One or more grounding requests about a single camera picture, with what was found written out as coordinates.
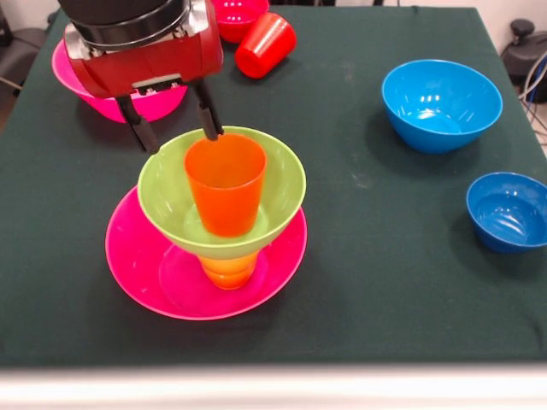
plastic bowl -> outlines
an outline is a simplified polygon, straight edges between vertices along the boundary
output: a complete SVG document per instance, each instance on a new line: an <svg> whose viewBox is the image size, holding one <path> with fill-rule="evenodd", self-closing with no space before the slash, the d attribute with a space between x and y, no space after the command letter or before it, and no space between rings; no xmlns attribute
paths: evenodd
<svg viewBox="0 0 547 410"><path fill-rule="evenodd" d="M73 91L99 113L112 121L126 122L114 98L94 97L79 82L68 60L64 40L61 40L53 51L51 67L61 84ZM170 114L179 106L182 98L185 96L186 88L185 86L181 86L146 96L141 96L135 92L131 95L131 98L137 112L143 115L148 121L154 121Z"/></svg>
<svg viewBox="0 0 547 410"><path fill-rule="evenodd" d="M268 0L213 0L222 39L239 43L253 23L270 8Z"/></svg>
<svg viewBox="0 0 547 410"><path fill-rule="evenodd" d="M246 256L270 244L296 215L306 192L303 166L284 143L250 128L224 126L224 130L254 139L268 156L261 204L248 233L218 237L206 231L199 219L183 164L185 152L204 138L203 130L165 143L138 177L138 200L152 225L187 252L217 260Z"/></svg>
<svg viewBox="0 0 547 410"><path fill-rule="evenodd" d="M410 147L441 154L471 143L503 110L483 74L451 61L419 60L394 68L382 84L393 128Z"/></svg>
<svg viewBox="0 0 547 410"><path fill-rule="evenodd" d="M468 189L477 235L496 252L547 245L547 186L518 173L489 173Z"/></svg>

green cloth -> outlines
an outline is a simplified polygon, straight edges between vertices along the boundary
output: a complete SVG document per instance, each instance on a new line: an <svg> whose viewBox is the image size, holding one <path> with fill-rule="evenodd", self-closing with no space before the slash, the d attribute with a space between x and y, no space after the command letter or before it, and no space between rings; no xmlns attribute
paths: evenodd
<svg viewBox="0 0 547 410"><path fill-rule="evenodd" d="M140 307L113 280L104 234L146 160L127 126L50 69L52 29L0 144L0 365L435 362L547 357L547 253L496 255L473 234L469 184L547 161L474 9L273 8L298 47L261 81L210 79L221 120L282 139L308 176L309 243L294 279L255 310L187 322ZM502 92L478 141L423 155L391 129L380 84L419 58L468 64ZM153 124L198 127L189 92Z"/></svg>

floor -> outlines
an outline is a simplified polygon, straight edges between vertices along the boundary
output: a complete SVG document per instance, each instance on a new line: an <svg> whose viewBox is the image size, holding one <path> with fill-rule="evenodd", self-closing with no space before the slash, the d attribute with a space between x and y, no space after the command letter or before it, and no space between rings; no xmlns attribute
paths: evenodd
<svg viewBox="0 0 547 410"><path fill-rule="evenodd" d="M5 127L6 122L8 121L8 117L11 114L11 110L15 106L16 102L17 98L11 97L8 101L5 101L3 103L2 107L0 107L0 135L2 135L3 128ZM532 116L532 112L534 109L536 109L536 119L534 119ZM536 137L538 138L538 141L541 144L541 148L545 153L545 157L547 158L547 103L538 104L537 107L535 107L535 105L532 105L530 111L531 112L527 114L528 119L532 121L532 127L536 132Z"/></svg>
<svg viewBox="0 0 547 410"><path fill-rule="evenodd" d="M534 116L532 115L534 110L536 110L536 118L534 118ZM532 105L527 116L532 123L533 130L536 132L536 137L541 144L541 148L545 153L545 157L547 157L547 103L538 104L537 107L535 105Z"/></svg>

light blue bowl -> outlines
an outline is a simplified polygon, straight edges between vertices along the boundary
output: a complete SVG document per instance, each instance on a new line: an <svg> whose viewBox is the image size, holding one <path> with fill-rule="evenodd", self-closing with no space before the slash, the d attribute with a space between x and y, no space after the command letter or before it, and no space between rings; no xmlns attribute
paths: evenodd
<svg viewBox="0 0 547 410"><path fill-rule="evenodd" d="M503 109L487 77L456 62L411 61L394 68L382 84L393 128L412 148L441 154L471 143Z"/></svg>
<svg viewBox="0 0 547 410"><path fill-rule="evenodd" d="M468 212L483 243L513 253L547 245L547 186L518 173L489 173L468 190Z"/></svg>

plastic cup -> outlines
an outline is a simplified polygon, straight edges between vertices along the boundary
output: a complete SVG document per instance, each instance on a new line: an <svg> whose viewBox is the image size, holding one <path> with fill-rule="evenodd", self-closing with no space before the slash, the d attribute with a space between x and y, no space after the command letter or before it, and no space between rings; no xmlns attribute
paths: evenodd
<svg viewBox="0 0 547 410"><path fill-rule="evenodd" d="M218 261L198 256L207 277L216 286L225 290L234 290L245 285L256 266L258 252L236 259Z"/></svg>
<svg viewBox="0 0 547 410"><path fill-rule="evenodd" d="M224 134L186 151L185 170L205 229L220 237L244 235L255 224L266 174L266 152L251 138Z"/></svg>
<svg viewBox="0 0 547 410"><path fill-rule="evenodd" d="M247 32L236 51L236 64L243 74L261 79L297 46L297 35L280 15L265 13Z"/></svg>

